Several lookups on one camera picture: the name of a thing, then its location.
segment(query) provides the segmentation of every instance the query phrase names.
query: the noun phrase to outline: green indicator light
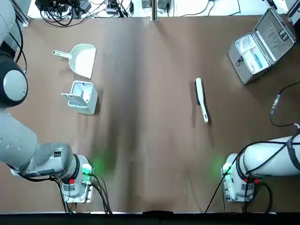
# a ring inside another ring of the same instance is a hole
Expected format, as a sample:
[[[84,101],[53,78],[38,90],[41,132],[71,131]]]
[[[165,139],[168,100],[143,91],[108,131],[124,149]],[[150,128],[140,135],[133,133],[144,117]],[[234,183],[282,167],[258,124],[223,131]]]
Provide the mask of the green indicator light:
[[[92,167],[90,164],[83,164],[82,165],[82,174],[83,174],[83,181],[89,182],[91,176],[89,174],[92,174]]]

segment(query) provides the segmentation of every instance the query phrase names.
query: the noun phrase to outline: metal case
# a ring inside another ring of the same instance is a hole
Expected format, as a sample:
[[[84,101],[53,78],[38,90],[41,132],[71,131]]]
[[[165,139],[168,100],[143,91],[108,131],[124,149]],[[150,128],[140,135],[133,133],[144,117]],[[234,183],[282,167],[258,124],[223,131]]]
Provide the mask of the metal case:
[[[251,32],[233,41],[228,55],[247,84],[266,73],[295,43],[295,36],[270,7]]]

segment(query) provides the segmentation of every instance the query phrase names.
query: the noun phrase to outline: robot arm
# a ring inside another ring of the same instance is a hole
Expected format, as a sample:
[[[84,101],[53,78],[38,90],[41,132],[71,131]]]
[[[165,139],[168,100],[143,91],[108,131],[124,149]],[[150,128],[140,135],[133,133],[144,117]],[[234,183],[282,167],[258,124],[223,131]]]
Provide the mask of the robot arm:
[[[246,185],[249,177],[299,175],[300,146],[296,144],[289,145],[290,142],[288,141],[299,143],[300,136],[297,135],[294,138],[289,136],[270,141],[288,143],[289,149],[287,145],[278,143],[257,143],[247,147],[240,156],[231,154],[221,167],[222,175],[228,172],[223,183],[227,200],[230,202],[245,201]],[[236,162],[228,170],[236,157]],[[248,181],[247,201],[253,198],[253,193],[254,182]]]
[[[0,0],[0,44],[15,22],[10,0]],[[66,143],[39,144],[37,135],[12,117],[6,108],[24,101],[28,83],[20,67],[0,51],[0,162],[24,178],[53,176],[61,181],[66,202],[90,202],[93,173],[87,158],[73,154]]]

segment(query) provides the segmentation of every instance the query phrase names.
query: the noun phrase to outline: dustpan handle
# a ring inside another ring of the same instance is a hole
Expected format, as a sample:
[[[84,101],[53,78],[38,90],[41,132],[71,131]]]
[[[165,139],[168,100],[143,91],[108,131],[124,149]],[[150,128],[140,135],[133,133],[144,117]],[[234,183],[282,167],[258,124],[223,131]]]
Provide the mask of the dustpan handle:
[[[67,58],[67,59],[72,58],[72,55],[70,53],[65,53],[65,52],[61,52],[61,51],[58,51],[58,50],[53,50],[52,54],[56,55],[56,56],[63,57],[63,58]]]

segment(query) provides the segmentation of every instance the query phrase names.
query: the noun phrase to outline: brown tabletop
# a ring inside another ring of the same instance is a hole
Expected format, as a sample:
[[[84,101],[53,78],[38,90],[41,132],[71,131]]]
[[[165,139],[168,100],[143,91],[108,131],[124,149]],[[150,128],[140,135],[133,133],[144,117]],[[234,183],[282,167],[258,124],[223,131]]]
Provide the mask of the brown tabletop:
[[[33,20],[24,30],[29,93],[11,113],[37,133],[40,143],[67,142],[86,155],[108,185],[113,211],[205,210],[220,181],[227,156],[253,141],[292,135],[293,127],[271,125],[277,92],[299,79],[299,47],[268,74],[244,86],[227,56],[235,38],[249,32],[259,16],[90,19],[71,28]],[[74,74],[52,50],[76,44],[97,47],[91,81],[99,93],[94,116],[77,114],[60,95],[70,91]],[[194,81],[202,78],[210,124],[196,104]],[[274,119],[300,119],[299,88],[284,93]],[[0,211],[62,211],[54,183],[30,183],[0,164]],[[265,181],[274,195],[272,211],[300,210],[300,179]],[[261,188],[248,211],[264,211]],[[92,203],[78,211],[102,211]],[[226,203],[227,211],[241,204]],[[219,191],[209,209],[222,212]]]

